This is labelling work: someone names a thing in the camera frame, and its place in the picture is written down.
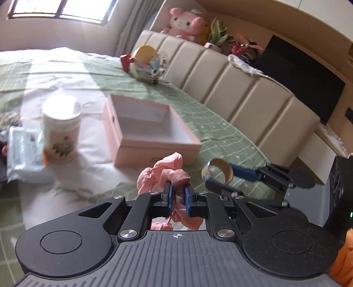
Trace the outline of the cardboard tape roll core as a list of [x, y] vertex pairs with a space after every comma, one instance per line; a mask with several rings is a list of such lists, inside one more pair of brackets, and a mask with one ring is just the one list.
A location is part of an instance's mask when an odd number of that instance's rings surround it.
[[223, 159], [212, 159], [206, 163], [201, 171], [204, 182], [208, 179], [217, 179], [221, 183], [231, 183], [233, 180], [233, 170], [227, 161]]

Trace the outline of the blue wet wipes pack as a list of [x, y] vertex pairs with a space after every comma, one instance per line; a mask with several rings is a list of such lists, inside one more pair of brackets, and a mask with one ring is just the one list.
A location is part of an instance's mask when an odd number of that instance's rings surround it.
[[43, 133], [38, 130], [10, 127], [8, 131], [7, 179], [30, 184], [53, 182], [45, 166]]

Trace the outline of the beige upholstered sofa back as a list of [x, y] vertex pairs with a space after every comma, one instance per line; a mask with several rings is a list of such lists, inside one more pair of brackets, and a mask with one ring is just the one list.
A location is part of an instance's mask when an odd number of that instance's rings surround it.
[[143, 45], [167, 54], [167, 81], [235, 126], [272, 163], [289, 166], [318, 127], [318, 116], [291, 91], [219, 52], [150, 30], [134, 49]]

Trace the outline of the pink cardboard box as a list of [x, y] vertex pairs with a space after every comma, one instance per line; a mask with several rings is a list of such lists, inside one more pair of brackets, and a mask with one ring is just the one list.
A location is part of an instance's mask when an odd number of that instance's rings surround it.
[[103, 125], [115, 167], [148, 167], [178, 152], [190, 165], [202, 144], [169, 105], [111, 94]]

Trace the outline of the black television screen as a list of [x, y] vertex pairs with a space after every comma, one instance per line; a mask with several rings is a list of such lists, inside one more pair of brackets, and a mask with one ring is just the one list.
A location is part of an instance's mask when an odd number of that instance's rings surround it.
[[322, 124], [331, 117], [345, 82], [308, 54], [273, 35], [259, 58], [257, 69], [289, 89], [319, 116]]

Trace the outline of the white cloth on sofa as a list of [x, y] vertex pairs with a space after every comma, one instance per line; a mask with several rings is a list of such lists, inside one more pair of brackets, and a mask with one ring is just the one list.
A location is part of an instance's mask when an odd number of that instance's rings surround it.
[[240, 69], [246, 74], [250, 74], [251, 76], [258, 75], [260, 77], [270, 79], [269, 76], [265, 75], [262, 71], [256, 68], [253, 68], [251, 65], [241, 60], [238, 56], [231, 54], [231, 55], [228, 55], [227, 59], [230, 64], [232, 64], [234, 67]]

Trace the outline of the red leaf plant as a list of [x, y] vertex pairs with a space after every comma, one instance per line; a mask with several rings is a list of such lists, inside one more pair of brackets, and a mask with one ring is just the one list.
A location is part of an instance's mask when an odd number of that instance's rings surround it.
[[248, 63], [255, 62], [259, 56], [259, 52], [265, 50], [256, 42], [241, 34], [235, 34], [234, 40], [231, 42], [230, 46], [230, 54]]

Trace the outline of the clear jar floral label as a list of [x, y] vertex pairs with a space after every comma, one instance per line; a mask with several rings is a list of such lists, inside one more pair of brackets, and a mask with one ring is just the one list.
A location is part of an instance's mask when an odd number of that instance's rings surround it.
[[71, 96], [55, 94], [42, 105], [44, 150], [49, 160], [65, 163], [78, 153], [82, 105]]

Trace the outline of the round transparent toy bag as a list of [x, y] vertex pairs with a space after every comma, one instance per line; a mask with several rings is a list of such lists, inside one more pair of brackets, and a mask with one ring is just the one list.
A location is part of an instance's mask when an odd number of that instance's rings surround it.
[[169, 58], [163, 51], [158, 52], [152, 46], [143, 45], [132, 54], [120, 56], [123, 71], [135, 79], [157, 85], [165, 76], [169, 66]]

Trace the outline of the potted green plant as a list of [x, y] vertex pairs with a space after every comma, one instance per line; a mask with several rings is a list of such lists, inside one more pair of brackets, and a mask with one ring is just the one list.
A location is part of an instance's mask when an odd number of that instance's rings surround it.
[[215, 17], [210, 25], [210, 32], [208, 34], [207, 42], [205, 43], [204, 48], [220, 53], [222, 45], [232, 44], [234, 41], [234, 36], [228, 34], [227, 26], [224, 24], [224, 22]]

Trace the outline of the pink plush bunny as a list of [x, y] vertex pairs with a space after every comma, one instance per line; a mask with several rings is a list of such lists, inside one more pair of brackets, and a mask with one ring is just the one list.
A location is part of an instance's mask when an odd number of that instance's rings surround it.
[[207, 27], [207, 22], [200, 16], [201, 12], [196, 9], [186, 11], [181, 8], [172, 8], [169, 14], [171, 15], [169, 27], [163, 28], [162, 34], [195, 42]]

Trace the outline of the green white tablecloth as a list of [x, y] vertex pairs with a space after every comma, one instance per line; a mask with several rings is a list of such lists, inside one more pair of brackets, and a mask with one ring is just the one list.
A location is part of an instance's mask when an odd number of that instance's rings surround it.
[[1, 285], [23, 277], [15, 245], [33, 226], [111, 197], [162, 190], [165, 172], [204, 177], [269, 199], [263, 183], [235, 179], [213, 159], [249, 169], [265, 155], [237, 128], [173, 84], [139, 81], [115, 57], [69, 48], [1, 52], [1, 116], [8, 182], [1, 186]]

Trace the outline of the grey curtain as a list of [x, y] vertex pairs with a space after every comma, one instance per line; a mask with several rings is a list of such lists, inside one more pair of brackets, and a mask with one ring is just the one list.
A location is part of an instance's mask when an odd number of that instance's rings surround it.
[[143, 30], [149, 30], [163, 1], [133, 1], [132, 11], [128, 14], [128, 19], [120, 32], [115, 57], [132, 51], [135, 42]]

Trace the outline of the window with black bars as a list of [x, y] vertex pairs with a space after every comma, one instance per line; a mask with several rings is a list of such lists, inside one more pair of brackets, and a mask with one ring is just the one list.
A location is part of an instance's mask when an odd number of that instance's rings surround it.
[[9, 19], [64, 19], [105, 25], [116, 0], [19, 0], [12, 1]]

